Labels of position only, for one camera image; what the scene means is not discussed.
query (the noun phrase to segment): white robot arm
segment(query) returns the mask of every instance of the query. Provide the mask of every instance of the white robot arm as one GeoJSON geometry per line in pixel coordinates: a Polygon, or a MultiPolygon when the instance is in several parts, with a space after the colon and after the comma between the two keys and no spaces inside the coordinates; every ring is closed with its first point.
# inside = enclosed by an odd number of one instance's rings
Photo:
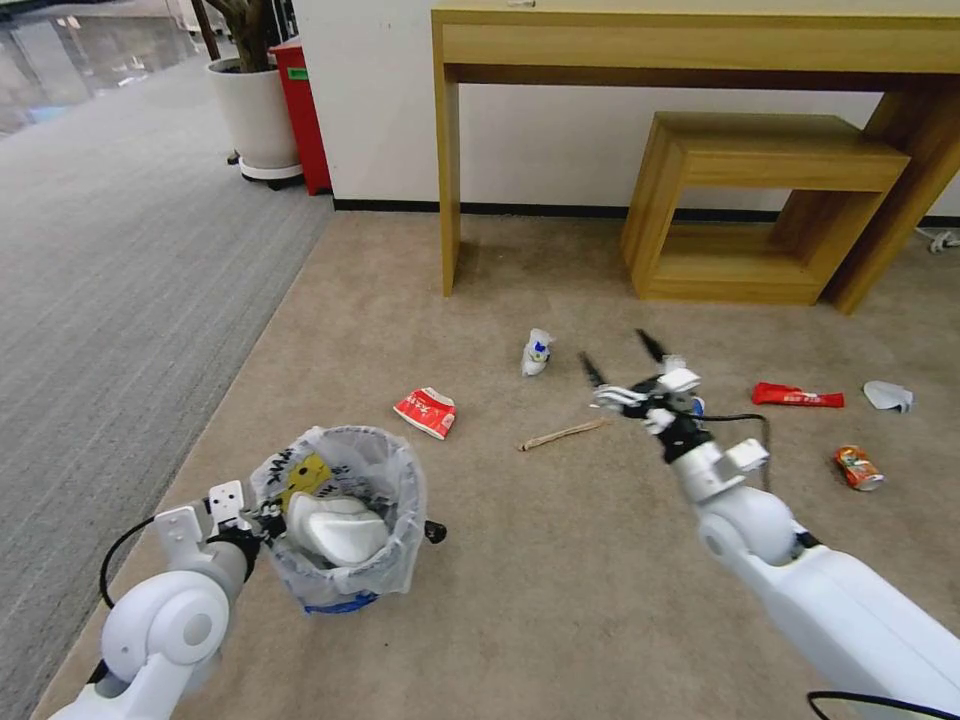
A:
{"type": "Polygon", "coordinates": [[[166,720],[209,677],[260,544],[238,527],[242,507],[234,481],[154,518],[170,569],[113,607],[100,640],[103,660],[53,720],[166,720]]]}
{"type": "MultiPolygon", "coordinates": [[[[607,385],[585,355],[584,368],[598,405],[642,419],[660,440],[710,554],[834,688],[960,715],[960,640],[864,563],[822,545],[779,498],[744,485],[766,449],[747,440],[722,450],[685,409],[699,378],[638,332],[662,375],[627,389],[607,385]]],[[[857,707],[891,717],[889,707],[857,707]]]]}

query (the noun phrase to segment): wooden stool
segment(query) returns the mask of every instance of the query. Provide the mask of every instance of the wooden stool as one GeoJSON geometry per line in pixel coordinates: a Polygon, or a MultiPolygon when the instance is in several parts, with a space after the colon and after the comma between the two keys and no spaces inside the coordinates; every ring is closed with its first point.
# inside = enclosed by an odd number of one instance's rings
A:
{"type": "Polygon", "coordinates": [[[621,249],[639,297],[813,304],[909,158],[829,115],[657,113],[621,249]],[[686,186],[791,188],[775,225],[678,225],[686,186]]]}

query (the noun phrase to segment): black cable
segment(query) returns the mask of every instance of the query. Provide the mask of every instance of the black cable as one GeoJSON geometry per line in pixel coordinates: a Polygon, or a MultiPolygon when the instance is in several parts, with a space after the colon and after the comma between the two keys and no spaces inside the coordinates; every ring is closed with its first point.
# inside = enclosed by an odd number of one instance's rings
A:
{"type": "Polygon", "coordinates": [[[131,535],[143,530],[147,525],[152,523],[154,517],[154,515],[151,515],[146,520],[141,520],[132,528],[127,530],[123,535],[114,541],[113,545],[110,546],[110,549],[107,550],[107,554],[103,556],[103,562],[100,563],[100,597],[103,598],[103,601],[111,610],[113,609],[113,600],[110,599],[110,591],[107,589],[107,571],[110,569],[110,560],[113,558],[113,554],[130,538],[131,535]]]}
{"type": "Polygon", "coordinates": [[[878,705],[880,707],[893,708],[894,710],[904,710],[911,713],[922,713],[937,720],[960,720],[960,716],[953,713],[944,712],[924,705],[914,705],[903,700],[894,700],[879,695],[863,695],[861,693],[844,692],[842,690],[814,690],[807,693],[807,703],[810,709],[820,720],[830,720],[830,716],[817,707],[815,700],[848,700],[851,702],[861,702],[866,705],[878,705]]]}
{"type": "MultiPolygon", "coordinates": [[[[693,413],[682,412],[680,415],[685,415],[692,420],[699,420],[701,422],[734,422],[737,420],[759,420],[762,426],[761,429],[761,442],[763,447],[766,449],[770,455],[773,455],[773,452],[770,449],[770,421],[760,413],[740,413],[738,415],[694,415],[693,413]]],[[[770,492],[770,458],[767,458],[767,462],[763,464],[763,468],[760,471],[760,484],[763,486],[763,489],[767,492],[770,492]]]]}

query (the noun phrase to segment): potted plant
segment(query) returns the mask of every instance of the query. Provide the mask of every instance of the potted plant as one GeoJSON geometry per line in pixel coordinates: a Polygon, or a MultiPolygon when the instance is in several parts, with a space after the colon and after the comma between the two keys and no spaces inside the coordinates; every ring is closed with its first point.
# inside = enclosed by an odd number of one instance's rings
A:
{"type": "Polygon", "coordinates": [[[282,180],[303,172],[280,84],[267,54],[270,0],[207,0],[233,35],[238,57],[207,66],[244,176],[282,180]]]}

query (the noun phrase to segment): wooden desk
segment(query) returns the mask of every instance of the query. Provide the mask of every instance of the wooden desk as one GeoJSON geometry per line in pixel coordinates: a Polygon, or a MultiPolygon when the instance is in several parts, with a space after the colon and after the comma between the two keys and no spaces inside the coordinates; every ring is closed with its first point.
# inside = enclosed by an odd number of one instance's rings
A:
{"type": "Polygon", "coordinates": [[[449,0],[433,9],[444,295],[460,245],[460,83],[882,91],[865,132],[911,161],[826,290],[842,312],[856,309],[960,169],[960,7],[719,4],[449,0]]]}

